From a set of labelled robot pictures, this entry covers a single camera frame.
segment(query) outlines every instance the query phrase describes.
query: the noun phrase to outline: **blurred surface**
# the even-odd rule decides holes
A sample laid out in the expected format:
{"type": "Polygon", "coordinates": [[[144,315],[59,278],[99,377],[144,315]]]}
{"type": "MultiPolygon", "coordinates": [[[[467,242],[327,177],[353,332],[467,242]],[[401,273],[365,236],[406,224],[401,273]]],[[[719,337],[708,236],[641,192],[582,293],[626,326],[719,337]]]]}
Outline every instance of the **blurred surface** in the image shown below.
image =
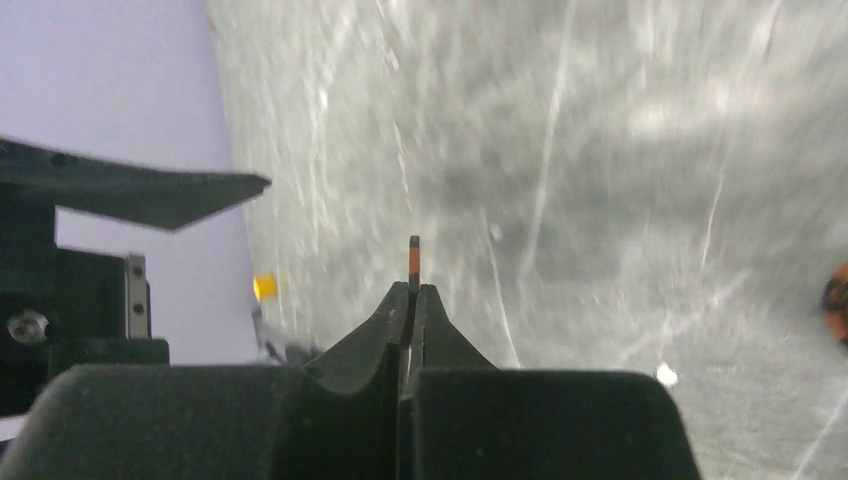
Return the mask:
{"type": "Polygon", "coordinates": [[[848,477],[848,10],[210,1],[266,315],[327,346],[422,275],[495,363],[678,375],[707,479],[848,477]]]}

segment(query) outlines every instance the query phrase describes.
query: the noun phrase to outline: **black plastic part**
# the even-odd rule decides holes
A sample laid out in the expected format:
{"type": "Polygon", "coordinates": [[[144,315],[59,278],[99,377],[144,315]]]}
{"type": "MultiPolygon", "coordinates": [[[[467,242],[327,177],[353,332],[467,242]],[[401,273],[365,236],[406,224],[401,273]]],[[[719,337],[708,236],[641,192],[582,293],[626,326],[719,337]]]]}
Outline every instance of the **black plastic part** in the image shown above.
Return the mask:
{"type": "Polygon", "coordinates": [[[168,342],[148,338],[62,338],[53,344],[51,378],[85,364],[168,365],[168,342]]]}
{"type": "Polygon", "coordinates": [[[56,207],[175,230],[268,185],[256,175],[166,172],[0,138],[0,417],[26,413],[51,374],[71,365],[167,361],[164,341],[119,341],[126,261],[59,249],[56,207]],[[6,331],[7,319],[27,310],[49,322],[37,346],[6,331]]]}
{"type": "Polygon", "coordinates": [[[0,191],[28,204],[176,230],[262,193],[257,175],[166,172],[0,139],[0,191]]]}
{"type": "Polygon", "coordinates": [[[60,249],[56,261],[54,331],[61,337],[126,335],[126,260],[60,249]]]}
{"type": "Polygon", "coordinates": [[[0,478],[699,478],[654,380],[499,371],[460,341],[432,286],[415,311],[423,366],[401,398],[409,301],[395,283],[304,367],[74,368],[39,397],[0,478]]]}
{"type": "Polygon", "coordinates": [[[280,478],[289,422],[309,419],[289,410],[303,382],[283,367],[75,368],[39,397],[0,478],[280,478]]]}
{"type": "Polygon", "coordinates": [[[698,480],[674,402],[614,372],[425,370],[416,478],[698,480]]]}

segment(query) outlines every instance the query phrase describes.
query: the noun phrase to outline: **orange object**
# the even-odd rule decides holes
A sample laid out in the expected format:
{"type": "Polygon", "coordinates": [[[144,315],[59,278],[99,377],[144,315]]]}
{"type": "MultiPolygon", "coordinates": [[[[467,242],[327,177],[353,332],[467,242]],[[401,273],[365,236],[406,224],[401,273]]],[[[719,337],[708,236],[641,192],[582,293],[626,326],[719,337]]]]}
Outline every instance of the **orange object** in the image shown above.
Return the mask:
{"type": "Polygon", "coordinates": [[[848,346],[848,263],[830,277],[822,294],[825,321],[837,341],[848,346]]]}

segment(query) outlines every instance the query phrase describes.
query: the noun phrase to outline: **white wall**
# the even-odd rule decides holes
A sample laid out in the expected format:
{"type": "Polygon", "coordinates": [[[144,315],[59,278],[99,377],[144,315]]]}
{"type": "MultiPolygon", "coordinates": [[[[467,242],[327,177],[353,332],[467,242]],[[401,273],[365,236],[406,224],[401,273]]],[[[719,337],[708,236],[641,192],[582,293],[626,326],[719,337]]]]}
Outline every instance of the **white wall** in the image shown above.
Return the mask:
{"type": "MultiPolygon", "coordinates": [[[[202,0],[0,2],[0,135],[150,166],[231,170],[202,0]]],[[[63,213],[61,244],[147,256],[174,363],[255,357],[240,209],[178,235],[63,213]]],[[[0,438],[15,429],[0,425],[0,438]]]]}

